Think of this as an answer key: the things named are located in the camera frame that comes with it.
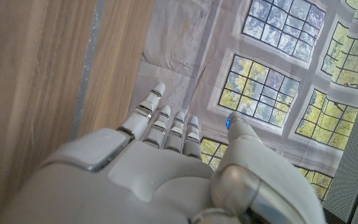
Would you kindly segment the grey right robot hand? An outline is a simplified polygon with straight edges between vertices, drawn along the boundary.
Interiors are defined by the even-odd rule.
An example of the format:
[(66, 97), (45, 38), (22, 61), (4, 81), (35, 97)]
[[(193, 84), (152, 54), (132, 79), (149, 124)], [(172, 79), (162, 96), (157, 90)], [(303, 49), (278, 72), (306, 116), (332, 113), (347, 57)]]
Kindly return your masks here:
[(310, 183), (263, 144), (245, 116), (226, 121), (217, 166), (201, 159), (194, 116), (159, 107), (157, 83), (117, 129), (51, 154), (0, 214), (0, 223), (324, 223)]

